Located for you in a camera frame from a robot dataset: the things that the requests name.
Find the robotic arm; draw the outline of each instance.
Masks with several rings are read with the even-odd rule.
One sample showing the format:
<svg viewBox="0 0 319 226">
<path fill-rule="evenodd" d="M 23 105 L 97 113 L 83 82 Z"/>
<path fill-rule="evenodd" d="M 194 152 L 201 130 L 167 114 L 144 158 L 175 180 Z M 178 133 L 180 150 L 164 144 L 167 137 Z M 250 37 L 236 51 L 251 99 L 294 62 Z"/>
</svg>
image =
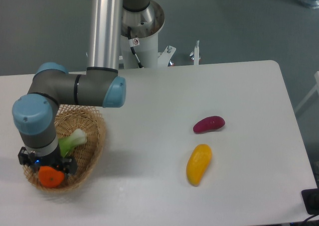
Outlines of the robotic arm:
<svg viewBox="0 0 319 226">
<path fill-rule="evenodd" d="M 25 145 L 18 154 L 21 165 L 34 171 L 48 165 L 65 174 L 76 173 L 75 159 L 60 155 L 54 127 L 59 105 L 118 108 L 124 104 L 126 82 L 118 76 L 122 10 L 137 13 L 149 5 L 150 0 L 92 0 L 86 74 L 69 74 L 61 65 L 45 63 L 34 75 L 27 95 L 12 107 L 14 124 Z"/>
</svg>

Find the yellow mango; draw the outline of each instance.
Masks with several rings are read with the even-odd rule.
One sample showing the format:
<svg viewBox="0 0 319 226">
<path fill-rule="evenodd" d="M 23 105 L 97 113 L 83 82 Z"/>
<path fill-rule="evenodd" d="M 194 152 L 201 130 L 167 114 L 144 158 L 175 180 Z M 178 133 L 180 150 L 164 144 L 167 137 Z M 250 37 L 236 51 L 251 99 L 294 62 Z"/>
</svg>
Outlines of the yellow mango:
<svg viewBox="0 0 319 226">
<path fill-rule="evenodd" d="M 193 186 L 198 186 L 201 178 L 203 177 L 210 160 L 212 158 L 212 151 L 209 145 L 200 144 L 198 145 L 193 153 L 191 154 L 187 167 L 186 167 L 186 175 L 188 181 Z"/>
</svg>

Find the wicker basket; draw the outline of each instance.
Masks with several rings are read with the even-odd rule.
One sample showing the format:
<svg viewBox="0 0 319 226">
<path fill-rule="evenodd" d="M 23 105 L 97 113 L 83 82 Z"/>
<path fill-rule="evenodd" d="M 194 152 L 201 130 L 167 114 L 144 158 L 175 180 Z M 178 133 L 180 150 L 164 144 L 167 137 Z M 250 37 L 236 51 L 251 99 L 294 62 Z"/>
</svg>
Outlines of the wicker basket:
<svg viewBox="0 0 319 226">
<path fill-rule="evenodd" d="M 78 164 L 76 174 L 65 179 L 57 188 L 46 188 L 41 185 L 38 174 L 31 168 L 24 166 L 23 170 L 27 180 L 37 189 L 64 193 L 81 186 L 91 174 L 103 150 L 106 127 L 102 115 L 95 107 L 73 105 L 60 106 L 55 118 L 55 127 L 59 138 L 69 136 L 78 128 L 87 134 L 87 143 L 77 146 L 71 152 Z"/>
</svg>

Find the white table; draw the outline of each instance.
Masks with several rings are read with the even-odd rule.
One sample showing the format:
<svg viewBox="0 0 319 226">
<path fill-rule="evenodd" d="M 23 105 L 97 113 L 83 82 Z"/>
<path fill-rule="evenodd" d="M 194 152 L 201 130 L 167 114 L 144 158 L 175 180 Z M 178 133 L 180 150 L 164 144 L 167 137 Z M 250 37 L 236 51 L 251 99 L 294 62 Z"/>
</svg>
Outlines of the white table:
<svg viewBox="0 0 319 226">
<path fill-rule="evenodd" d="M 65 195 L 31 186 L 11 107 L 32 75 L 0 77 L 1 225 L 248 226 L 308 217 L 301 190 L 316 183 L 276 62 L 122 70 L 127 100 L 100 109 L 109 143 L 88 182 Z M 222 116 L 218 132 L 193 125 Z M 185 168 L 209 144 L 213 160 L 199 187 Z"/>
</svg>

